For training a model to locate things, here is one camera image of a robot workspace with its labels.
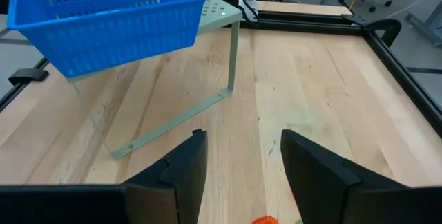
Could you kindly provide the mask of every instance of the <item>orange toy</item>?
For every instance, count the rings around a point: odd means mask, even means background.
[[[254,220],[251,224],[278,224],[278,221],[272,216],[264,216]]]

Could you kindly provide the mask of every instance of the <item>plastic basket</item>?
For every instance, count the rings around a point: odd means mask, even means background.
[[[10,0],[18,30],[66,77],[192,46],[205,0]]]

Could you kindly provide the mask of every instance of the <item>metal shelf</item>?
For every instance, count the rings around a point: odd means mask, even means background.
[[[242,13],[236,7],[224,2],[223,0],[206,0],[204,3],[203,10],[201,12],[201,20],[200,26],[198,28],[198,34],[208,33],[214,31],[218,28],[221,28],[225,25],[231,24],[231,43],[230,43],[230,58],[229,58],[229,78],[227,87],[222,89],[220,92],[216,93],[214,96],[206,99],[205,101],[199,103],[197,106],[189,109],[185,113],[177,116],[175,119],[170,120],[168,123],[156,128],[153,131],[149,131],[147,133],[142,134],[139,138],[133,140],[130,144],[126,144],[123,147],[120,147],[116,151],[110,151],[111,156],[118,160],[130,152],[140,148],[142,145],[147,142],[153,140],[154,138],[162,135],[168,130],[176,127],[181,122],[191,118],[195,114],[201,112],[202,110],[210,107],[212,104],[215,104],[219,100],[225,98],[230,95],[233,91],[233,85],[235,83],[235,71],[236,71],[236,53],[238,49],[238,34],[240,27]],[[68,78],[68,81],[73,84],[76,92],[79,94],[80,98],[83,99],[81,93],[78,91],[75,83],[79,80],[85,79],[92,75],[102,73],[105,70],[90,73],[87,75],[81,75],[78,77]],[[96,124],[97,122],[93,119],[92,115],[89,115],[92,119],[92,123]]]

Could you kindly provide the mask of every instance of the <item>floor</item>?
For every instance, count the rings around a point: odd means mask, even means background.
[[[402,11],[402,9],[416,1],[394,0],[390,7],[385,7],[383,1],[379,0],[375,12],[369,12],[369,6],[364,1],[357,1],[353,11],[355,14],[363,16],[366,20],[376,21]],[[320,0],[301,0],[301,2],[319,3]],[[345,0],[345,2],[350,4],[352,0]],[[398,19],[403,24],[401,33],[392,45],[392,51],[405,66],[410,68],[442,69],[442,48],[433,46],[405,20],[405,16],[409,12],[421,19],[426,19],[439,2],[440,0],[421,0],[410,9],[391,16],[391,18]],[[340,5],[338,0],[334,0],[334,4]],[[434,100],[442,106],[442,87],[439,86],[442,82],[442,74],[413,73],[413,75]]]
[[[303,3],[318,4],[320,0],[301,0]],[[365,2],[357,1],[354,7],[355,14],[361,15],[367,20],[377,20],[390,16],[398,12],[416,0],[394,0],[390,7],[379,3],[377,11],[368,12]],[[396,56],[407,66],[412,68],[436,68],[442,69],[442,48],[436,48],[428,40],[418,34],[405,20],[407,13],[412,12],[416,16],[424,19],[434,9],[440,0],[421,0],[418,4],[398,14],[393,15],[403,23],[403,29],[392,46]],[[6,16],[0,15],[0,29],[6,26]],[[18,32],[9,32],[3,38],[25,39]],[[8,77],[19,68],[30,68],[41,58],[41,53],[33,46],[23,46],[14,44],[0,44],[2,50],[0,54],[0,95],[4,95],[12,85]],[[442,87],[437,86],[442,81],[442,75],[414,73],[416,78],[432,97],[442,106]]]

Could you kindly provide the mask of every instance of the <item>wood grain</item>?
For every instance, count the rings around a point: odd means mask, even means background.
[[[261,3],[324,14],[345,8]],[[226,86],[229,29],[194,47],[133,62],[76,84],[58,71],[0,114],[0,183],[118,183],[202,128],[209,134],[199,223],[300,218],[279,150],[293,129],[411,186],[442,183],[442,142],[360,37],[241,30],[232,95],[122,160],[116,149]]]

